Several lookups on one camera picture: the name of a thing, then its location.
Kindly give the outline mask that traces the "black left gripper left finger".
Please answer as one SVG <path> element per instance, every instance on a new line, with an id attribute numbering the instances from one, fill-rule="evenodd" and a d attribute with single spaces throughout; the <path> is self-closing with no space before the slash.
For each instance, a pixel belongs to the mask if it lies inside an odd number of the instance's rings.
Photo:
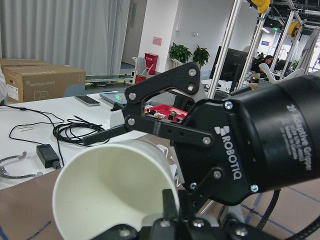
<path id="1" fill-rule="evenodd" d="M 163 206 L 163 218 L 165 220 L 177 220 L 178 210 L 175 203 L 175 198 L 171 189 L 164 189 L 162 191 L 162 206 Z"/>

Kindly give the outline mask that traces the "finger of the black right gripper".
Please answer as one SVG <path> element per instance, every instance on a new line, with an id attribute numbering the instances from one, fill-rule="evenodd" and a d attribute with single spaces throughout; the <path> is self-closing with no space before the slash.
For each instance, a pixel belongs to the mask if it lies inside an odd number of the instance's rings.
<path id="1" fill-rule="evenodd" d="M 124 118 L 124 123 L 122 124 L 85 136 L 82 139 L 82 142 L 84 145 L 89 146 L 131 131 L 140 131 L 168 139 L 173 142 L 195 145 L 198 147 L 208 148 L 214 143 L 214 136 L 208 131 L 198 130 L 181 124 L 170 123 L 156 118 L 134 114 Z"/>
<path id="2" fill-rule="evenodd" d="M 188 62 L 128 87 L 124 92 L 127 104 L 113 112 L 113 124 L 124 124 L 130 114 L 141 116 L 147 100 L 172 89 L 185 93 L 195 102 L 201 100 L 200 70 L 196 63 Z"/>

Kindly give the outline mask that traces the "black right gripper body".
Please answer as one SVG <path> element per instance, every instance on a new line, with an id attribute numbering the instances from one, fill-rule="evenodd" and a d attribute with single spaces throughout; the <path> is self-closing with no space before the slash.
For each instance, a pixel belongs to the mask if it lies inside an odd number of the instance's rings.
<path id="1" fill-rule="evenodd" d="M 182 125 L 212 135 L 208 146 L 198 146 L 195 136 L 189 143 L 173 141 L 183 186 L 191 203 L 202 206 L 208 199 L 234 206 L 260 192 L 258 160 L 250 116 L 259 108 L 257 100 L 229 98 L 201 100 L 190 109 Z"/>

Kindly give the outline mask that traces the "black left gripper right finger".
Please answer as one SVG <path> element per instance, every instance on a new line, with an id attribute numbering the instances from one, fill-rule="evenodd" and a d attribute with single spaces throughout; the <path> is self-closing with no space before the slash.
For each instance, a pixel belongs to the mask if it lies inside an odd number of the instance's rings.
<path id="1" fill-rule="evenodd" d="M 189 222 L 196 218 L 196 212 L 193 209 L 190 195 L 186 190 L 178 190 L 179 199 L 179 220 Z"/>

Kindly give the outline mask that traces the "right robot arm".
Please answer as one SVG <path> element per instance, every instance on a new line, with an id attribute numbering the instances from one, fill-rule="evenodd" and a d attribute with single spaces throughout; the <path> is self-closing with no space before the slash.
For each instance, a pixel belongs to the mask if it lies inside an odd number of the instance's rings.
<path id="1" fill-rule="evenodd" d="M 194 106 L 178 123 L 145 115 L 146 100 L 176 89 Z M 110 129 L 86 136 L 85 145 L 140 131 L 170 140 L 182 184 L 198 210 L 207 200 L 234 206 L 246 197 L 320 176 L 320 79 L 303 75 L 225 99 L 209 99 L 198 66 L 189 62 L 155 75 L 124 93 Z"/>

